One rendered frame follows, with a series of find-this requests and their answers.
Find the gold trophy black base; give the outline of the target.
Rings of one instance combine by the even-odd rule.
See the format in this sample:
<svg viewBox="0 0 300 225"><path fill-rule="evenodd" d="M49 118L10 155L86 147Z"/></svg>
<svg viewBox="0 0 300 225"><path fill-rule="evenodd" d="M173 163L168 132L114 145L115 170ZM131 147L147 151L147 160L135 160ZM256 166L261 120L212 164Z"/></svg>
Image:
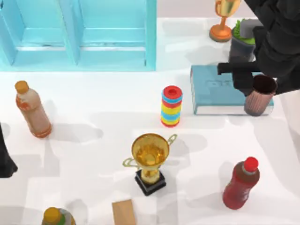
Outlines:
<svg viewBox="0 0 300 225"><path fill-rule="evenodd" d="M169 156L170 145L176 138L176 134L167 140L158 134L143 134L132 144L132 157L122 162L124 167L137 168L135 181L145 196L166 186L165 177L159 169Z"/></svg>

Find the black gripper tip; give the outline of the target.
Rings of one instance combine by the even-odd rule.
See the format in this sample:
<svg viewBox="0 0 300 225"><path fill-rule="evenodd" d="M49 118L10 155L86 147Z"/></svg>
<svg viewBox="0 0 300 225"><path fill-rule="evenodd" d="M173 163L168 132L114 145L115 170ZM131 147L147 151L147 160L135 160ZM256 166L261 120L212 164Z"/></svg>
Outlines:
<svg viewBox="0 0 300 225"><path fill-rule="evenodd" d="M10 157L5 145L0 124L0 178L10 178L17 170L18 167Z"/></svg>

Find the stack of coloured rings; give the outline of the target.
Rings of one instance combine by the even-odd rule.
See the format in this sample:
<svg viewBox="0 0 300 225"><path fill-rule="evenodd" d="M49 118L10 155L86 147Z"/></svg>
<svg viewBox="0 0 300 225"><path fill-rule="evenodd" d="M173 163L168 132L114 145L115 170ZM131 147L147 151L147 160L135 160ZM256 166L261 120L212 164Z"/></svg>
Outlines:
<svg viewBox="0 0 300 225"><path fill-rule="evenodd" d="M175 127L180 121L182 90L174 85L162 91L161 122L166 127Z"/></svg>

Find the pale grey rounded box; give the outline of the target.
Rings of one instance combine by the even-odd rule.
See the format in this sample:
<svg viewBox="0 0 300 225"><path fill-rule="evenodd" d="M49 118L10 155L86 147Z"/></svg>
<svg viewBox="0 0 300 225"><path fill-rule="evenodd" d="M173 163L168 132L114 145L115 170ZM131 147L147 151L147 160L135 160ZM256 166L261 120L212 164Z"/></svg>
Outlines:
<svg viewBox="0 0 300 225"><path fill-rule="evenodd" d="M240 22L240 36L242 38L251 39L254 37L253 29L263 26L258 19L246 19Z"/></svg>

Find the light blue rack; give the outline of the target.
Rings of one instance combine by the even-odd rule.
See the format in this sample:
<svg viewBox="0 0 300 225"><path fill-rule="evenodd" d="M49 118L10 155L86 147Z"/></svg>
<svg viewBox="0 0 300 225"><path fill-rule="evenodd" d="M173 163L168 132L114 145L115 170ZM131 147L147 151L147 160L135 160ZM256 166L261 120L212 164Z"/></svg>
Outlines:
<svg viewBox="0 0 300 225"><path fill-rule="evenodd" d="M157 0L0 0L0 71L154 71Z"/></svg>

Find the flat wooden block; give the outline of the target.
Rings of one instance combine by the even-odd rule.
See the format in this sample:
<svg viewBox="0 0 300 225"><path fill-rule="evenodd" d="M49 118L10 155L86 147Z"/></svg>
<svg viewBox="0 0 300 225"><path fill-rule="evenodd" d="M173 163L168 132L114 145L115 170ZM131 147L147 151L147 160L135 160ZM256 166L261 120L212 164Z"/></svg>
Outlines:
<svg viewBox="0 0 300 225"><path fill-rule="evenodd" d="M135 213L131 199L113 202L112 211L115 225L136 225Z"/></svg>

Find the red bottle red cap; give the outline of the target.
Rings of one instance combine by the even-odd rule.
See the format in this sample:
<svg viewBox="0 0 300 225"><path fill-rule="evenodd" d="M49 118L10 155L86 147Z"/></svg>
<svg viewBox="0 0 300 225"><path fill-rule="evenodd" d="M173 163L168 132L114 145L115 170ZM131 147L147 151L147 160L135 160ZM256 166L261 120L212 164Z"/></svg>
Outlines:
<svg viewBox="0 0 300 225"><path fill-rule="evenodd" d="M255 157L248 157L245 161L237 163L233 168L231 180L223 192L225 206L232 210L240 209L259 178L258 160Z"/></svg>

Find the brown ribbed cup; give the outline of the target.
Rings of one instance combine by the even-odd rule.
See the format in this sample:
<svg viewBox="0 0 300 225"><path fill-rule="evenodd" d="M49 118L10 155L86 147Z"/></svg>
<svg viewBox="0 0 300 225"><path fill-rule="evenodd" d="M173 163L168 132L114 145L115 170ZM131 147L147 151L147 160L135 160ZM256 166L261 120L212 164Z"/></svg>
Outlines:
<svg viewBox="0 0 300 225"><path fill-rule="evenodd" d="M250 116L261 116L277 89L276 81L266 75L256 75L253 90L246 97L244 111Z"/></svg>

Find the light blue book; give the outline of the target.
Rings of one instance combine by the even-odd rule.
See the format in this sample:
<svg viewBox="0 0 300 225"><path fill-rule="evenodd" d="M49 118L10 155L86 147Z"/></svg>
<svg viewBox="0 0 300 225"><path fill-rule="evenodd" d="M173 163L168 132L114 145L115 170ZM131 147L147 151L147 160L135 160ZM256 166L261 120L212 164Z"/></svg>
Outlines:
<svg viewBox="0 0 300 225"><path fill-rule="evenodd" d="M191 93L195 115L246 115L246 96L233 86L232 75L217 74L216 65L192 65L190 72ZM262 115L273 110L270 101Z"/></svg>

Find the grey pot green plant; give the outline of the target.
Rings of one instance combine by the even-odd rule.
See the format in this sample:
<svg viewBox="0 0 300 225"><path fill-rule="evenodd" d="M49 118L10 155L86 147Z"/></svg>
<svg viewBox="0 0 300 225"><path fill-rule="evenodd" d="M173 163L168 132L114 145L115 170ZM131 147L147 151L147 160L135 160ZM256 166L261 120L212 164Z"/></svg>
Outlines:
<svg viewBox="0 0 300 225"><path fill-rule="evenodd" d="M235 27L232 29L228 62L251 62L254 60L255 39L240 36L241 21L244 21L244 19L237 20Z"/></svg>

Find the green label bottle orange cap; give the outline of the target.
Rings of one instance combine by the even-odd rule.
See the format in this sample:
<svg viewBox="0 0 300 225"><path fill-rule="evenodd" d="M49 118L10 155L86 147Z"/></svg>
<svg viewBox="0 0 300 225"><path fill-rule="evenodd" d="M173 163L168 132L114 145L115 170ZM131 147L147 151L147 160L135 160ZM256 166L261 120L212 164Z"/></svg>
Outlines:
<svg viewBox="0 0 300 225"><path fill-rule="evenodd" d="M42 225L76 225L76 222L69 211L50 207L44 211Z"/></svg>

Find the gold trophy orange base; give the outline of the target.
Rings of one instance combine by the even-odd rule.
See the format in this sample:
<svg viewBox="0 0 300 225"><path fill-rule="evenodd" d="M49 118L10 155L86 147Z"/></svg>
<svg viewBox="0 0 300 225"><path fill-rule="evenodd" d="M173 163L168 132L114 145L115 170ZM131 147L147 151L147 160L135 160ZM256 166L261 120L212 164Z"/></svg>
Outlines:
<svg viewBox="0 0 300 225"><path fill-rule="evenodd" d="M215 0L215 13L221 17L221 22L211 27L209 35L212 40L216 42L231 40L232 30L225 22L238 10L240 2L241 0Z"/></svg>

